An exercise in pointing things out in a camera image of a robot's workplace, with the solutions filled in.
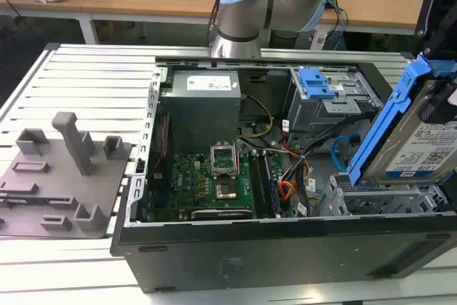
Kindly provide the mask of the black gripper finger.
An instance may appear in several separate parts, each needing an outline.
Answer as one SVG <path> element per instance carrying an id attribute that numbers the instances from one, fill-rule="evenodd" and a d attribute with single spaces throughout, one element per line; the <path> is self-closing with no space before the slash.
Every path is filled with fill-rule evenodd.
<path id="1" fill-rule="evenodd" d="M 439 92 L 426 99 L 418 111 L 419 119 L 425 124 L 446 124 L 456 116 L 456 105 L 448 99 L 456 87 L 451 83 L 445 84 Z"/>

